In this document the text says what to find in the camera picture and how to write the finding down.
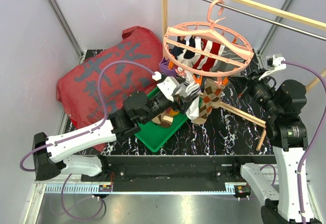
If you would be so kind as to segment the white black-striped sock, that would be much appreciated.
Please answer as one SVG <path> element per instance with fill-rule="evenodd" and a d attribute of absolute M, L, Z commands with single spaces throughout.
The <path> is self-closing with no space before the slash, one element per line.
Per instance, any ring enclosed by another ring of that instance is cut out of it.
<path fill-rule="evenodd" d="M 192 81 L 185 90 L 186 94 L 190 97 L 196 95 L 196 98 L 190 104 L 186 111 L 186 115 L 190 120 L 194 120 L 199 117 L 199 95 L 201 93 L 200 85 L 195 81 Z"/>

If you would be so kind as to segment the brown argyle sock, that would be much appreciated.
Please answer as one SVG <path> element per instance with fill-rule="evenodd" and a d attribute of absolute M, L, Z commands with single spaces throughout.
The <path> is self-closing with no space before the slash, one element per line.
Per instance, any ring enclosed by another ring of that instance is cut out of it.
<path fill-rule="evenodd" d="M 163 113 L 159 114 L 158 116 L 154 117 L 151 121 L 153 123 L 157 124 L 157 125 L 163 125 L 163 124 L 169 125 L 170 124 L 170 122 L 168 121 L 168 119 L 166 117 L 165 112 L 163 112 Z"/>
<path fill-rule="evenodd" d="M 224 85 L 218 85 L 217 82 L 212 79 L 206 80 L 201 106 L 199 108 L 199 117 L 192 120 L 194 124 L 204 124 L 212 110 L 220 107 L 221 94 L 224 88 Z"/>

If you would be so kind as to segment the purple striped sock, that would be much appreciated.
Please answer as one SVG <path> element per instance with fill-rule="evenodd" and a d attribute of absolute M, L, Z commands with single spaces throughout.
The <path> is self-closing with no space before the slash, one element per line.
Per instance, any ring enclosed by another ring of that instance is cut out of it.
<path fill-rule="evenodd" d="M 159 72 L 165 74 L 166 76 L 173 76 L 176 77 L 177 73 L 175 68 L 169 68 L 169 60 L 162 58 L 159 63 Z"/>

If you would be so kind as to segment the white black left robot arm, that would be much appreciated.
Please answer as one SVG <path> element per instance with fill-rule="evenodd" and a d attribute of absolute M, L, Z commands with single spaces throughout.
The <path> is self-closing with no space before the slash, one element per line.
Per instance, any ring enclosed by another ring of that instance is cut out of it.
<path fill-rule="evenodd" d="M 99 157 L 86 159 L 76 152 L 102 143 L 125 139 L 141 131 L 145 125 L 168 108 L 185 113 L 199 96 L 173 95 L 167 98 L 158 92 L 152 98 L 134 92 L 123 101 L 121 109 L 104 120 L 76 131 L 55 136 L 39 132 L 33 138 L 33 161 L 38 181 L 50 180 L 61 173 L 83 174 L 105 181 L 110 169 Z"/>

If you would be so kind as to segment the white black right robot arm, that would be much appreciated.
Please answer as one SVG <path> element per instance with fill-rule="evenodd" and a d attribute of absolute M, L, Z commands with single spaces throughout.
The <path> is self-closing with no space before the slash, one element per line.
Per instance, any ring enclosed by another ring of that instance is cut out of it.
<path fill-rule="evenodd" d="M 288 79 L 275 89 L 268 85 L 272 77 L 259 79 L 229 78 L 239 98 L 250 97 L 268 114 L 266 134 L 277 164 L 279 190 L 263 176 L 254 163 L 238 164 L 231 169 L 236 181 L 246 180 L 261 205 L 263 223 L 320 223 L 309 200 L 305 160 L 308 133 L 299 115 L 306 105 L 306 88 Z"/>

